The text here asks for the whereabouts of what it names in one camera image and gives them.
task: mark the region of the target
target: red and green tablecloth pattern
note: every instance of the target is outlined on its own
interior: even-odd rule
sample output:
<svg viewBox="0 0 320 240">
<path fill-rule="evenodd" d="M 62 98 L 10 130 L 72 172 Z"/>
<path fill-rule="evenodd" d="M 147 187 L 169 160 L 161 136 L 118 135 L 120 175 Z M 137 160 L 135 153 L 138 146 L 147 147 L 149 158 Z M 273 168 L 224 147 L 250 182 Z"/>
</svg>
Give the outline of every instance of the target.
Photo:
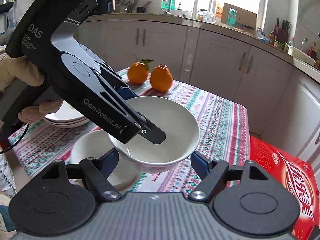
<svg viewBox="0 0 320 240">
<path fill-rule="evenodd" d="M 119 72 L 128 82 L 127 69 Z M 201 141 L 197 150 L 208 159 L 224 159 L 231 165 L 243 165 L 249 156 L 249 129 L 247 110 L 244 106 L 220 98 L 188 84 L 174 81 L 166 93 L 154 91 L 147 80 L 143 85 L 130 84 L 140 96 L 169 98 L 187 108 L 198 120 Z M 99 129 L 89 122 L 71 129 L 61 129 L 41 120 L 30 126 L 23 140 L 13 149 L 30 177 L 34 177 L 55 159 L 69 161 L 73 144 L 84 134 Z M 9 138 L 13 144 L 24 127 Z M 132 191 L 189 193 L 199 184 L 200 178 L 191 167 L 190 158 L 175 169 L 164 173 L 143 173 Z"/>
</svg>

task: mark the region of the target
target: red box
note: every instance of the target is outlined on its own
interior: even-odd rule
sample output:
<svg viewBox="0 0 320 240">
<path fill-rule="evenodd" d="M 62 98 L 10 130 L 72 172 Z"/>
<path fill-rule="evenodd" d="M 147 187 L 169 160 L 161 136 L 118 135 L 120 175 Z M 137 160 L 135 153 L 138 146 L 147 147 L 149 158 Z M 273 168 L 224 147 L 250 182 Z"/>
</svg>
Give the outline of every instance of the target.
<svg viewBox="0 0 320 240">
<path fill-rule="evenodd" d="M 300 204 L 300 216 L 292 234 L 307 240 L 319 226 L 319 191 L 309 163 L 250 136 L 250 159 L 265 168 Z"/>
</svg>

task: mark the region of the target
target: tablecloth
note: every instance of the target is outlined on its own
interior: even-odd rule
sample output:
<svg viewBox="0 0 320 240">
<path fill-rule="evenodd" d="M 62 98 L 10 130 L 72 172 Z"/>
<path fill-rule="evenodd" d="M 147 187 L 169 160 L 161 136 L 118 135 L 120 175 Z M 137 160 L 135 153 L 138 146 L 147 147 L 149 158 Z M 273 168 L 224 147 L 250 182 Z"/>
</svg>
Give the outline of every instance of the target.
<svg viewBox="0 0 320 240">
<path fill-rule="evenodd" d="M 201 129 L 201 141 L 197 148 L 201 154 L 208 159 L 226 160 L 230 165 L 243 165 L 247 160 L 250 141 L 247 110 L 244 106 L 178 81 L 173 81 L 166 93 L 159 93 L 151 88 L 149 79 L 142 85 L 129 83 L 126 73 L 127 69 L 119 72 L 139 96 L 169 98 L 194 115 Z M 10 136 L 11 144 L 24 129 L 22 127 Z M 62 129 L 41 120 L 30 125 L 25 137 L 13 150 L 27 174 L 33 178 L 55 159 L 64 159 L 69 163 L 73 144 L 84 134 L 96 129 L 99 127 L 92 122 L 77 128 Z M 142 173 L 131 191 L 182 191 L 188 194 L 200 181 L 191 167 L 190 158 L 187 158 L 167 172 Z"/>
</svg>

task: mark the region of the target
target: orange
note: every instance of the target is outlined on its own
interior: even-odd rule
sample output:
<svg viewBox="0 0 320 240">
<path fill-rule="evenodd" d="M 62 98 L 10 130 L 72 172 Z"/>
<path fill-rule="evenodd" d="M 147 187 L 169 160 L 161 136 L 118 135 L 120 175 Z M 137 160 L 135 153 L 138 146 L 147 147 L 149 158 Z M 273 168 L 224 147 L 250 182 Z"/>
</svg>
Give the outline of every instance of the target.
<svg viewBox="0 0 320 240">
<path fill-rule="evenodd" d="M 150 77 L 152 88 L 158 92 L 167 92 L 172 85 L 172 75 L 166 65 L 156 67 Z"/>
<path fill-rule="evenodd" d="M 131 83 L 141 85 L 148 78 L 149 71 L 142 62 L 134 63 L 128 70 L 128 79 Z"/>
</svg>

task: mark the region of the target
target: hand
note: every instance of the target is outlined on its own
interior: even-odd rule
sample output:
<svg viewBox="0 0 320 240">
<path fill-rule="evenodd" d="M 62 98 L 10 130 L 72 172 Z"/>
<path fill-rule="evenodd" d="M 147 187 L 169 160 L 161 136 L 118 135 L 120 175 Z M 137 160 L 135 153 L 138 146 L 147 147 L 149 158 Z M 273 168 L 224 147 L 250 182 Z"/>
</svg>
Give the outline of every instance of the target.
<svg viewBox="0 0 320 240">
<path fill-rule="evenodd" d="M 44 74 L 26 56 L 10 58 L 6 53 L 0 55 L 0 91 L 4 91 L 16 77 L 33 87 L 40 86 L 44 81 Z M 47 114 L 57 112 L 62 102 L 42 102 L 39 106 L 28 106 L 18 117 L 24 123 L 38 122 Z"/>
</svg>

